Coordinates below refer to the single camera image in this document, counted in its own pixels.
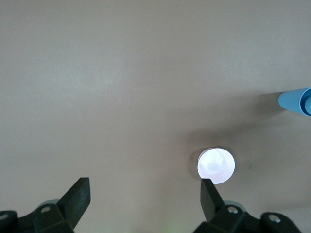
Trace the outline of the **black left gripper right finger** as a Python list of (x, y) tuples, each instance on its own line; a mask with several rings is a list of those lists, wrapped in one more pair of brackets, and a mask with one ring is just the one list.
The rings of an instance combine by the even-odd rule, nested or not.
[(210, 179), (201, 180), (200, 203), (206, 221), (195, 233), (299, 233), (285, 215), (266, 212), (259, 219), (235, 204), (226, 204)]

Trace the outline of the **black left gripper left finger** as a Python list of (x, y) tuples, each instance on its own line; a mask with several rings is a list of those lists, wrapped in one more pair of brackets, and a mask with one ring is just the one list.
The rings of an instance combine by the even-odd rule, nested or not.
[(18, 217), (16, 211), (0, 212), (2, 233), (73, 233), (91, 201), (89, 178), (78, 181), (59, 200), (42, 203)]

